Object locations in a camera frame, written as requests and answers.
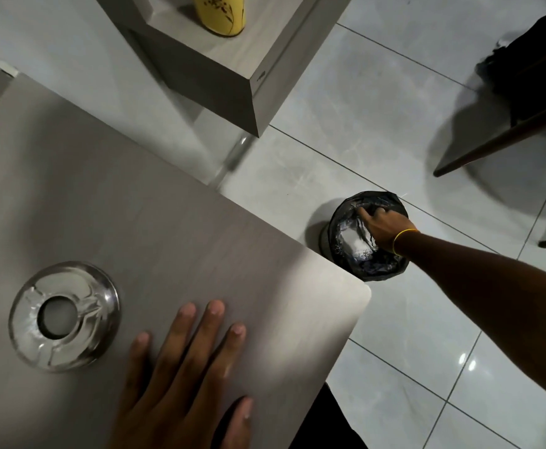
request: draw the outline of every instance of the hand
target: hand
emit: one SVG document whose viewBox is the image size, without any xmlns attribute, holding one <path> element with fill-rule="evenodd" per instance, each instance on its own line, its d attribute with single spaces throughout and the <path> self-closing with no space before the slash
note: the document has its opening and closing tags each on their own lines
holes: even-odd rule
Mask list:
<svg viewBox="0 0 546 449">
<path fill-rule="evenodd" d="M 210 449 L 225 382 L 246 339 L 246 327 L 233 324 L 209 364 L 224 313 L 223 302 L 209 302 L 182 360 L 196 306 L 179 309 L 145 391 L 151 337 L 147 332 L 136 337 L 109 449 Z M 250 398 L 239 402 L 221 449 L 248 449 L 252 404 Z"/>
<path fill-rule="evenodd" d="M 358 215 L 365 222 L 366 228 L 373 235 L 377 246 L 392 252 L 393 240 L 403 230 L 417 229 L 410 219 L 396 211 L 385 211 L 377 208 L 371 216 L 361 206 L 358 208 Z"/>
</svg>

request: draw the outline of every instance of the white tile floor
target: white tile floor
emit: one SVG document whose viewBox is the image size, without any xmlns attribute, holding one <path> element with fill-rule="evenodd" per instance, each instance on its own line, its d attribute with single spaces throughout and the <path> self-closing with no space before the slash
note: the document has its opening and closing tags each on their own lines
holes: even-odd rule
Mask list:
<svg viewBox="0 0 546 449">
<path fill-rule="evenodd" d="M 428 234 L 546 270 L 546 136 L 434 178 L 505 128 L 474 65 L 546 0 L 353 0 L 221 192 L 316 249 L 339 203 L 398 194 Z M 546 449 L 546 392 L 411 264 L 373 297 L 329 376 L 370 449 Z"/>
</svg>

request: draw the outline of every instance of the fingernail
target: fingernail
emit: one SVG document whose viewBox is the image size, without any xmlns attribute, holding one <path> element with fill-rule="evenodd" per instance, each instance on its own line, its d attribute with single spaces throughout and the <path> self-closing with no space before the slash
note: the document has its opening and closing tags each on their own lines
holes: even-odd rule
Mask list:
<svg viewBox="0 0 546 449">
<path fill-rule="evenodd" d="M 225 311 L 225 305 L 222 301 L 210 301 L 208 304 L 208 311 L 213 315 L 221 315 Z"/>
<path fill-rule="evenodd" d="M 136 343 L 141 346 L 147 345 L 149 340 L 150 334 L 148 332 L 140 332 L 136 337 Z"/>
<path fill-rule="evenodd" d="M 232 332 L 235 335 L 242 336 L 242 335 L 246 334 L 246 327 L 241 323 L 235 323 L 232 326 Z"/>
<path fill-rule="evenodd" d="M 193 317 L 195 313 L 196 313 L 196 306 L 192 304 L 191 302 L 184 304 L 179 309 L 179 314 L 183 315 L 184 317 Z"/>
<path fill-rule="evenodd" d="M 244 419 L 249 420 L 252 417 L 252 406 L 254 405 L 254 399 L 252 397 L 248 397 L 247 399 L 244 399 L 243 404 L 243 413 L 244 413 Z"/>
</svg>

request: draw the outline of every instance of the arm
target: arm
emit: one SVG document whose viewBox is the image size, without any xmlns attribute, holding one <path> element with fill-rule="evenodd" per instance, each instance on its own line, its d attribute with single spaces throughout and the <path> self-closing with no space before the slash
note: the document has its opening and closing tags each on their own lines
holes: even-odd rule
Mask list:
<svg viewBox="0 0 546 449">
<path fill-rule="evenodd" d="M 403 230 L 395 211 L 370 216 L 359 208 L 377 244 L 426 272 L 448 298 L 546 390 L 546 272 L 526 263 Z"/>
</svg>

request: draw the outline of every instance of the pants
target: pants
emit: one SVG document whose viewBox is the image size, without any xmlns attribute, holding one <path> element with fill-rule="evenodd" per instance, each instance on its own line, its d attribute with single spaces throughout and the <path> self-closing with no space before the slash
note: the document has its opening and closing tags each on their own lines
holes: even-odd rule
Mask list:
<svg viewBox="0 0 546 449">
<path fill-rule="evenodd" d="M 362 438 L 348 424 L 327 384 L 318 393 L 290 449 L 319 447 L 367 449 Z"/>
</svg>

